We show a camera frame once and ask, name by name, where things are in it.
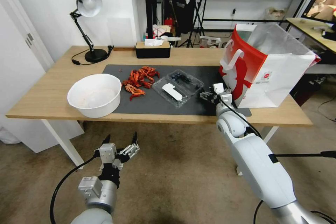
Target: black lamp base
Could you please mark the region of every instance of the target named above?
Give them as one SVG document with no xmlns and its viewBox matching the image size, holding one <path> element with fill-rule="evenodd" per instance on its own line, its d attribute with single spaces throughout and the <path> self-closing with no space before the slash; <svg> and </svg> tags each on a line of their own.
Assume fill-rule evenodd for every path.
<svg viewBox="0 0 336 224">
<path fill-rule="evenodd" d="M 85 59 L 91 63 L 97 63 L 107 59 L 107 52 L 103 49 L 94 49 L 94 51 L 88 51 L 85 54 Z"/>
</svg>

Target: lamp shade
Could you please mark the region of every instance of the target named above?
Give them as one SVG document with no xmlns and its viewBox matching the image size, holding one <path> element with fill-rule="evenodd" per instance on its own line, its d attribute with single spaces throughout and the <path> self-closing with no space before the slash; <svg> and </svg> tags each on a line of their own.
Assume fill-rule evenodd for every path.
<svg viewBox="0 0 336 224">
<path fill-rule="evenodd" d="M 102 8 L 102 0 L 76 0 L 79 13 L 85 17 L 96 16 Z"/>
</svg>

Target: tissue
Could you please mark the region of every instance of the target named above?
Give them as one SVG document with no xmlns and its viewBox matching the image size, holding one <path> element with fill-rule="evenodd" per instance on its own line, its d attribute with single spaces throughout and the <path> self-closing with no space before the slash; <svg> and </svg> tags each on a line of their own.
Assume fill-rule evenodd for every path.
<svg viewBox="0 0 336 224">
<path fill-rule="evenodd" d="M 161 46 L 163 40 L 145 39 L 145 46 Z"/>
</svg>

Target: desk lamp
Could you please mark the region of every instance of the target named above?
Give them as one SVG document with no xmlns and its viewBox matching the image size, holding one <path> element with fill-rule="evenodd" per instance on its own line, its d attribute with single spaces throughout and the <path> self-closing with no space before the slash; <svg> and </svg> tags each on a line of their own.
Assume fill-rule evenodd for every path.
<svg viewBox="0 0 336 224">
<path fill-rule="evenodd" d="M 91 39 L 89 38 L 89 36 L 87 36 L 83 32 L 82 28 L 77 22 L 77 18 L 79 18 L 80 16 L 85 16 L 85 17 L 90 18 L 90 17 L 97 15 L 100 9 L 102 8 L 102 5 L 103 5 L 102 0 L 76 0 L 76 5 L 77 5 L 77 9 L 71 12 L 70 16 L 72 17 L 73 21 L 75 22 L 79 31 L 81 32 L 85 42 L 88 44 L 90 48 L 90 51 L 88 51 L 85 54 L 86 61 L 97 63 L 97 62 L 107 59 L 108 56 L 110 55 L 109 54 L 110 50 L 109 50 L 109 53 L 107 53 L 103 49 L 94 49 Z M 76 65 L 80 64 L 76 60 L 72 60 L 72 62 Z"/>
</svg>

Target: bag handle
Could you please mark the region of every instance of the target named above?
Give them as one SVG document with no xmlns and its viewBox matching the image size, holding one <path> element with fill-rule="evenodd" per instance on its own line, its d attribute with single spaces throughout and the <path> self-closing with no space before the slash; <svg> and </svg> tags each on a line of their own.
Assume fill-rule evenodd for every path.
<svg viewBox="0 0 336 224">
<path fill-rule="evenodd" d="M 227 59 L 227 54 L 226 54 L 226 50 L 230 50 L 230 51 L 232 51 L 233 50 L 233 45 L 235 44 L 235 42 L 232 40 L 232 39 L 230 39 L 227 43 L 226 43 L 226 45 L 225 45 L 225 47 L 224 47 L 224 57 L 220 60 L 220 64 L 222 65 L 222 67 L 223 67 L 223 69 L 224 70 L 226 70 L 226 71 L 228 71 L 228 70 L 231 70 L 232 68 L 233 68 L 233 66 L 235 65 L 235 63 L 236 63 L 236 61 L 237 61 L 237 59 L 238 59 L 238 57 L 243 57 L 244 56 L 244 52 L 242 51 L 242 50 L 240 50 L 240 49 L 238 49 L 235 53 L 234 53 L 234 55 L 233 55 L 233 57 L 232 57 L 232 59 L 230 60 L 230 62 L 229 63 L 227 63 L 226 61 L 225 61 L 225 59 Z"/>
</svg>

